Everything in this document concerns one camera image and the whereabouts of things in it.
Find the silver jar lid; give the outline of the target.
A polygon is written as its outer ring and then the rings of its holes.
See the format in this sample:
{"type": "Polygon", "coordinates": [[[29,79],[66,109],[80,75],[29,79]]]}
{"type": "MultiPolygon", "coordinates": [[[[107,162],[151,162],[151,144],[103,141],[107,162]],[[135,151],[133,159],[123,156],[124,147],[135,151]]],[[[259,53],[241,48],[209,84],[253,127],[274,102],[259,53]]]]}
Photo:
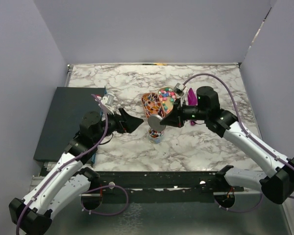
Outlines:
{"type": "Polygon", "coordinates": [[[147,118],[147,122],[148,122],[150,128],[157,131],[157,132],[162,132],[166,128],[165,125],[160,124],[161,121],[162,121],[162,117],[157,114],[152,114],[147,118]]]}

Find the tan tray of star candies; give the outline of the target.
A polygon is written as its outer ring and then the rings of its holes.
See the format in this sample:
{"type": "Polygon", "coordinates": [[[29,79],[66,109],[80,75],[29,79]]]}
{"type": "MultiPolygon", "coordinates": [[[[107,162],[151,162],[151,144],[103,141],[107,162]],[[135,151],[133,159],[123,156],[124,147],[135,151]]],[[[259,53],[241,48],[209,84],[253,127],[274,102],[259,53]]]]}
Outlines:
{"type": "Polygon", "coordinates": [[[159,88],[158,96],[166,115],[173,109],[175,100],[179,98],[173,88],[168,86],[159,88]]]}

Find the pink tray of lollipops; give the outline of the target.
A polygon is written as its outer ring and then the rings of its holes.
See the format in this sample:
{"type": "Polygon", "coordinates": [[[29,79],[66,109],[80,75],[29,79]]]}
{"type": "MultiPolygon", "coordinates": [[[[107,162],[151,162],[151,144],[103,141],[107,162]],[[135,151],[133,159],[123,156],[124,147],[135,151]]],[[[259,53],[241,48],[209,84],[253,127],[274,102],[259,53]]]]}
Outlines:
{"type": "Polygon", "coordinates": [[[149,118],[151,115],[165,117],[166,113],[157,93],[145,93],[142,95],[141,101],[146,118],[149,118]]]}

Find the clear glass jar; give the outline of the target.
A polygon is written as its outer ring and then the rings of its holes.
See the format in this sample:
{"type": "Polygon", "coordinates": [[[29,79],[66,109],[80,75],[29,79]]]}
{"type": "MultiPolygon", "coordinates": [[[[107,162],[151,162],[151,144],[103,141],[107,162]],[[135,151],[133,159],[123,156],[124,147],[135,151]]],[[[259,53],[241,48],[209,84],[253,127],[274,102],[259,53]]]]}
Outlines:
{"type": "Polygon", "coordinates": [[[148,139],[151,143],[159,144],[162,141],[163,136],[164,136],[164,131],[159,132],[152,128],[148,129],[148,139]]]}

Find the purple plastic scoop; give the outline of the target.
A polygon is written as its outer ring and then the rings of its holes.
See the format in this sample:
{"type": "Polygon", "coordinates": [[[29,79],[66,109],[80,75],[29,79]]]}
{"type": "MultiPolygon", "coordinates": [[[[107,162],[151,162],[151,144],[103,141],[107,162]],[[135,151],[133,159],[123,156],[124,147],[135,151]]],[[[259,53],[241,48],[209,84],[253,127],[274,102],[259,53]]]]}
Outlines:
{"type": "Polygon", "coordinates": [[[197,97],[192,88],[189,88],[187,98],[188,98],[188,105],[191,105],[191,106],[197,105],[197,97]]]}

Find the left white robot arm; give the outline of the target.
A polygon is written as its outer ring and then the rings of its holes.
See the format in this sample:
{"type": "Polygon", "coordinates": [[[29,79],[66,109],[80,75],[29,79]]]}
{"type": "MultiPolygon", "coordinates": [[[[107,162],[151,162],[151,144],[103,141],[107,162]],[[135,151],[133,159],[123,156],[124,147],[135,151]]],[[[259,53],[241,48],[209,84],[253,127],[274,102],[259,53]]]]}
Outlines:
{"type": "Polygon", "coordinates": [[[97,192],[102,197],[104,186],[99,174],[85,164],[105,136],[114,132],[132,133],[143,122],[143,119],[129,115],[124,108],[119,108],[119,114],[106,114],[104,120],[98,112],[86,113],[79,131],[53,169],[30,193],[10,202],[9,211],[16,225],[16,234],[43,235],[54,217],[80,194],[97,192]]]}

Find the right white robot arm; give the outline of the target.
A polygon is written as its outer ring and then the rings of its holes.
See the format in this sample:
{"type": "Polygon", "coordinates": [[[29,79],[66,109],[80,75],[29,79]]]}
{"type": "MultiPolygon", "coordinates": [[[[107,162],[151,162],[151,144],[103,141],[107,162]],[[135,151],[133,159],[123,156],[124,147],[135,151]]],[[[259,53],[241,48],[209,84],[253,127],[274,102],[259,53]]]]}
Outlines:
{"type": "Polygon", "coordinates": [[[213,88],[200,87],[196,96],[196,106],[177,99],[161,125],[181,128],[187,120],[204,121],[211,132],[234,144],[261,168],[261,171],[253,171],[227,165],[216,173],[216,188],[220,191],[231,187],[249,188],[261,192],[273,203],[282,204],[294,192],[294,157],[279,153],[247,131],[237,116],[220,108],[213,88]]]}

